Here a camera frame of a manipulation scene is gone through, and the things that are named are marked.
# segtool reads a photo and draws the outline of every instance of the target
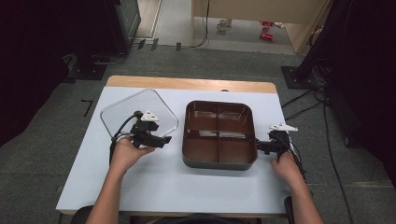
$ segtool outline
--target white tabletop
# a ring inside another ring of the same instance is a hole
[[[143,89],[104,87],[67,178],[56,209],[74,214],[92,205],[99,195],[108,168],[110,136],[100,120],[100,111],[118,100]],[[194,100],[242,103],[253,112],[256,137],[268,141],[270,125],[284,122],[276,93],[230,91],[185,91],[156,89],[178,118],[172,140],[139,160],[125,175],[120,210],[128,214],[170,216],[191,213],[229,217],[270,217],[285,214],[283,200],[289,187],[273,172],[264,155],[247,171],[194,169],[182,160],[186,105]]]

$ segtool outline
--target hand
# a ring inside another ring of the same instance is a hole
[[[154,147],[136,148],[132,145],[132,138],[127,136],[121,138],[114,148],[110,170],[124,175],[142,156],[155,150]]]
[[[276,159],[272,159],[271,164],[274,171],[289,185],[297,182],[298,180],[303,180],[300,169],[291,155],[291,152],[287,151],[283,153],[280,156],[279,162],[277,162]]]

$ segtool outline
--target brown tray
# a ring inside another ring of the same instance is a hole
[[[257,159],[247,105],[193,101],[187,105],[183,161],[193,168],[247,170]]]

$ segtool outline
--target table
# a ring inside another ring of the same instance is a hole
[[[139,160],[125,175],[120,212],[130,216],[283,217],[289,187],[264,155],[247,171],[193,169],[182,161],[181,142],[187,103],[207,100],[243,103],[253,111],[256,136],[268,141],[269,126],[284,122],[274,84],[165,77],[111,77],[104,87],[56,209],[72,215],[92,205],[108,168],[110,137],[100,111],[133,93],[155,88],[178,117],[172,140]]]
[[[194,17],[206,17],[208,0],[191,0],[191,45]],[[332,0],[211,0],[209,18],[284,22],[295,53],[300,53],[310,34],[323,25]]]

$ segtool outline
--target floor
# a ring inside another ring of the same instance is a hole
[[[182,46],[197,46],[205,37],[205,18],[194,18],[194,37],[191,43],[191,1],[185,0],[140,0],[140,14],[142,24],[139,27],[137,41],[146,39],[151,43],[153,39],[159,38],[158,44],[175,46],[181,43]],[[146,22],[146,17],[154,18],[157,15],[158,22],[151,19]],[[248,52],[282,53],[295,54],[289,37],[284,28],[272,26],[266,32],[273,35],[272,40],[261,39],[262,24],[259,21],[239,21],[233,20],[232,26],[225,32],[220,32],[217,28],[219,19],[207,20],[207,41],[201,46],[203,49],[226,49]],[[140,35],[154,27],[154,32],[150,37]],[[301,55],[306,55],[309,47],[306,47]]]
[[[281,104],[304,92],[289,90],[280,72],[281,65],[298,66],[304,59],[304,54],[293,52],[284,29],[271,27],[274,39],[269,42],[258,38],[261,31],[258,21],[233,21],[226,35],[220,35],[216,28],[219,21],[211,19],[208,21],[209,41],[202,48],[176,51],[176,42],[183,46],[190,44],[191,3],[189,0],[162,0],[161,4],[158,0],[152,1],[154,7],[146,8],[157,8],[159,13],[150,14],[148,29],[140,30],[139,34],[147,43],[159,38],[162,46],[156,50],[134,46],[120,63],[107,67],[101,81],[77,80],[75,84],[59,85],[26,131],[0,148],[1,224],[58,222],[60,214],[55,210],[56,204],[101,90],[112,75],[273,82]],[[195,18],[194,29],[197,44],[203,37],[201,18]],[[83,115],[87,103],[81,100],[93,100],[86,117]],[[316,102],[313,96],[305,97],[284,108],[284,116]],[[323,110],[316,107],[288,122],[299,128],[299,132],[291,133],[291,139],[302,153],[308,186],[326,223],[349,223],[327,149]],[[396,223],[396,192],[381,161],[362,148],[345,147],[337,117],[330,107],[326,107],[326,111],[335,165],[355,223]],[[59,223],[70,223],[70,220],[70,216],[63,216]],[[128,217],[120,223],[128,223]],[[263,223],[288,222],[284,218],[266,218]]]

